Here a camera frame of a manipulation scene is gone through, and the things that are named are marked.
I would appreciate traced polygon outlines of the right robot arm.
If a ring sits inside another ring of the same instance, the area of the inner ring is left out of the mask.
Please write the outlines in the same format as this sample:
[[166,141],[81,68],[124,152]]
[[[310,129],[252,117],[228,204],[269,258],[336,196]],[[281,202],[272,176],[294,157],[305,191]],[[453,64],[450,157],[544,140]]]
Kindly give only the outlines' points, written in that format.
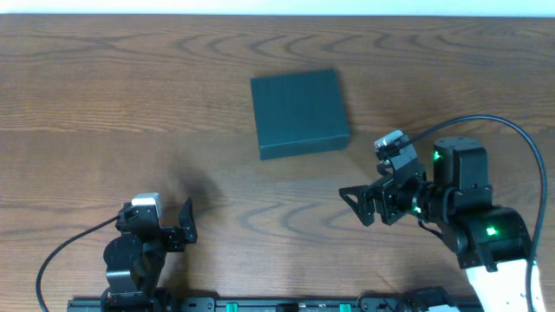
[[524,219],[493,203],[488,156],[468,137],[438,139],[429,179],[413,141],[400,131],[375,142],[381,177],[339,195],[365,226],[412,215],[456,256],[485,310],[543,311],[535,243]]

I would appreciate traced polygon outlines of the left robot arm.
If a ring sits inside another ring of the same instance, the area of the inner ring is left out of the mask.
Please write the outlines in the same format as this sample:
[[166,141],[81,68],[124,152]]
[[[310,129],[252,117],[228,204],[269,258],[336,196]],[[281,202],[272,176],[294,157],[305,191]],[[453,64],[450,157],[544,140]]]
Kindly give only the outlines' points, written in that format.
[[169,253],[183,252],[186,240],[179,227],[162,228],[156,205],[126,203],[119,211],[120,236],[104,250],[108,288],[102,311],[177,311],[180,303],[158,283]]

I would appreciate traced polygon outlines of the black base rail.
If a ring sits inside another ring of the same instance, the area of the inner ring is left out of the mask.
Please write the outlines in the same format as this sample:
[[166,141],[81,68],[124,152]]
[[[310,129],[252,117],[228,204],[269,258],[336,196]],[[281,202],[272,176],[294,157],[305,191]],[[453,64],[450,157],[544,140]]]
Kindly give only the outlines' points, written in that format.
[[363,297],[360,299],[214,299],[189,297],[168,300],[162,308],[116,308],[106,302],[101,308],[100,300],[70,300],[67,312],[94,311],[181,311],[181,312],[380,312],[397,311],[400,301],[394,298]]

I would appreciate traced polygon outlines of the dark green box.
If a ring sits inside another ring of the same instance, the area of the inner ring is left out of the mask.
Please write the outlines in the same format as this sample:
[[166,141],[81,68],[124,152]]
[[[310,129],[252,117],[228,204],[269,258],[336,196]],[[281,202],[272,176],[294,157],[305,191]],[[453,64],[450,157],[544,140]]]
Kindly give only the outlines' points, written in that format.
[[251,79],[261,160],[344,149],[350,130],[333,68]]

